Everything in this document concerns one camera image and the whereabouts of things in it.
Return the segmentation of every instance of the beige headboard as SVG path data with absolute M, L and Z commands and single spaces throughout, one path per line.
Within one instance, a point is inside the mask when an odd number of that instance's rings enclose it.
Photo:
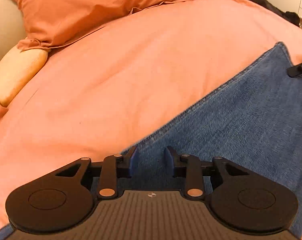
M 0 60 L 26 37 L 23 16 L 12 0 L 0 0 Z

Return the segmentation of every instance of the orange bed sheet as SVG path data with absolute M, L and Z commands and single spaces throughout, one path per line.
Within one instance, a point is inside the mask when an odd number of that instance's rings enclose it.
M 13 189 L 79 157 L 121 152 L 278 41 L 302 62 L 302 30 L 276 14 L 247 0 L 194 0 L 115 20 L 55 51 L 0 107 L 0 228 Z

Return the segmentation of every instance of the yellow cushion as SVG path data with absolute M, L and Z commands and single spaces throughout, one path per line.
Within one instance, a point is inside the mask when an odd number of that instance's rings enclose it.
M 0 104 L 8 106 L 21 89 L 44 66 L 48 51 L 21 51 L 14 46 L 0 61 Z
M 23 15 L 13 0 L 0 0 L 0 60 L 26 37 Z

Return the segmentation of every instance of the blue denim fabric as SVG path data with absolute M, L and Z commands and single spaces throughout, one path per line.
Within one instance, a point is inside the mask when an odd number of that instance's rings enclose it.
M 287 76 L 286 68 L 291 66 L 284 44 L 276 44 L 230 81 L 137 143 L 138 167 L 132 179 L 119 180 L 119 188 L 181 189 L 183 180 L 166 173 L 163 150 L 167 145 L 206 161 L 223 156 L 296 194 L 299 211 L 290 230 L 300 238 L 302 78 Z M 210 193 L 209 178 L 204 182 Z

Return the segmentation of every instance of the denim jeans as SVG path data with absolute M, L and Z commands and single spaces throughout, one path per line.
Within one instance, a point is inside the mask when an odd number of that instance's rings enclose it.
M 290 231 L 300 238 L 302 78 L 287 76 L 291 66 L 286 47 L 277 43 L 230 81 L 138 142 L 135 174 L 132 179 L 120 179 L 119 188 L 181 189 L 183 179 L 171 178 L 166 172 L 163 150 L 167 145 L 204 161 L 222 156 L 296 194 L 299 210 Z M 209 178 L 204 178 L 204 184 L 210 193 Z M 4 230 L 9 233 L 10 227 Z

